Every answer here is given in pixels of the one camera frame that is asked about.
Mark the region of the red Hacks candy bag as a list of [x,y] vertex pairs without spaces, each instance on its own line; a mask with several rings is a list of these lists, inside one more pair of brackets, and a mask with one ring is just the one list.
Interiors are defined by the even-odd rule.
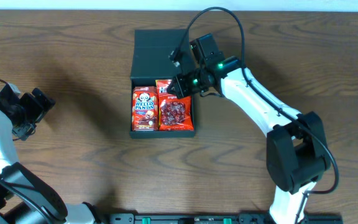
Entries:
[[158,94],[158,125],[160,131],[193,131],[191,97],[178,99],[169,94],[171,80],[156,80]]

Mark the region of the black gift box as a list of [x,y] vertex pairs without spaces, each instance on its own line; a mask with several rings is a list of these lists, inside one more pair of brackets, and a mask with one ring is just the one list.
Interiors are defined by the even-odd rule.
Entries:
[[[169,59],[180,39],[184,53],[182,67],[174,66]],[[196,68],[189,45],[189,36],[184,29],[145,29],[134,33],[134,54],[131,67],[131,88],[154,86],[156,80],[171,79],[181,72]]]

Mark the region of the red Hello Panda box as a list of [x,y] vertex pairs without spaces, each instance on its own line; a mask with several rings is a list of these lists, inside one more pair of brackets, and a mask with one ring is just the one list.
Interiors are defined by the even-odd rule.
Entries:
[[158,130],[158,95],[155,86],[137,86],[132,92],[132,130]]

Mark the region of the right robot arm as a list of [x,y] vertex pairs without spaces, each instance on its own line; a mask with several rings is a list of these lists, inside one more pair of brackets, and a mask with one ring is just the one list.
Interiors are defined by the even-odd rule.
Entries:
[[235,57],[211,68],[172,78],[167,91],[178,98],[214,87],[239,106],[267,140],[266,166],[276,185],[269,214],[275,223],[300,223],[310,193],[331,167],[321,119],[286,105],[240,65]]

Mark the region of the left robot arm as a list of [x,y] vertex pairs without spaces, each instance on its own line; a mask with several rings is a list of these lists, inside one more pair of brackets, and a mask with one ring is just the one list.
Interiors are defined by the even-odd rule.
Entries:
[[14,141],[33,135],[55,102],[41,90],[21,95],[7,83],[0,90],[0,223],[100,223],[88,203],[65,204],[48,184],[25,168]]

